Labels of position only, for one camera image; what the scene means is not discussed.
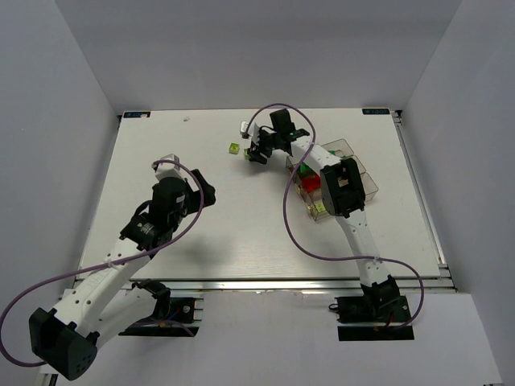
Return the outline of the green and red lego stack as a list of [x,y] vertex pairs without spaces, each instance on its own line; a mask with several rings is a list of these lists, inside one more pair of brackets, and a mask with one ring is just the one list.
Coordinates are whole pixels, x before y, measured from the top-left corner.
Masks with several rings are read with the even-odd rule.
[[319,178],[305,178],[302,180],[302,186],[305,192],[310,194],[320,189],[321,182]]

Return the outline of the lime 2x2 lego brick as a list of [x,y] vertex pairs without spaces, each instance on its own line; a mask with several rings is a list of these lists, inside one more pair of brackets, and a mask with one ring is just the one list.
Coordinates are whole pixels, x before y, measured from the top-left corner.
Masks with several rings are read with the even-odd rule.
[[322,212],[326,211],[325,206],[321,203],[316,204],[315,208],[318,213],[322,213]]

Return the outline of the green curved lego brick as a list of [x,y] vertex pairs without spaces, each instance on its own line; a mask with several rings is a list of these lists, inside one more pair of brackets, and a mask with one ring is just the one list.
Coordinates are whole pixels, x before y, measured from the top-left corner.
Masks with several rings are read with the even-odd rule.
[[305,164],[302,164],[299,168],[299,173],[305,173],[305,172],[308,172],[310,171],[311,168]]

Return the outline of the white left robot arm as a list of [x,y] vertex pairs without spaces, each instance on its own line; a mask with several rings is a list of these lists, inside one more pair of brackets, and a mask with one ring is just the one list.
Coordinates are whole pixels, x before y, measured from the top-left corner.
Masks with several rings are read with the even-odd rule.
[[67,380],[82,376],[111,338],[144,318],[163,319],[170,311],[170,290],[151,279],[133,284],[122,300],[114,297],[171,243],[186,216],[213,205],[216,196],[197,169],[189,173],[196,190],[175,168],[159,165],[155,173],[151,200],[121,230],[106,267],[91,272],[50,310],[38,308],[29,318],[33,353]]

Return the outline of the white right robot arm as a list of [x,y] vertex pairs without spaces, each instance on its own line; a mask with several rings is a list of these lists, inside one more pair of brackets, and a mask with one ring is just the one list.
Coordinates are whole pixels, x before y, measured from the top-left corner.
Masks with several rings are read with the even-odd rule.
[[400,298],[400,290],[370,232],[355,159],[338,157],[317,144],[314,133],[295,127],[287,109],[272,112],[270,120],[270,131],[253,121],[241,123],[241,137],[250,140],[249,160],[265,165],[275,150],[282,150],[298,161],[293,175],[303,164],[318,175],[323,206],[343,230],[357,263],[365,311],[377,318],[386,314]]

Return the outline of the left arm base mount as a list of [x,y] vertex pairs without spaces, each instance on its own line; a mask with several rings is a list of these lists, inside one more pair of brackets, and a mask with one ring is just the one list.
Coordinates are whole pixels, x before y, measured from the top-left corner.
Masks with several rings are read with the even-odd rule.
[[196,337],[202,320],[202,298],[174,295],[162,282],[136,281],[131,289],[146,290],[155,300],[154,310],[148,317],[138,320],[119,336],[178,338]]

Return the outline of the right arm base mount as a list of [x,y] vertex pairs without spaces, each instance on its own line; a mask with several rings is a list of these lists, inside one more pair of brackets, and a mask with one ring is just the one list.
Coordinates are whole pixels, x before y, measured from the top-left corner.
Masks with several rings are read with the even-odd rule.
[[341,342],[413,341],[412,326],[400,327],[411,318],[405,296],[374,311],[365,297],[338,297],[328,306],[336,315],[338,339]]

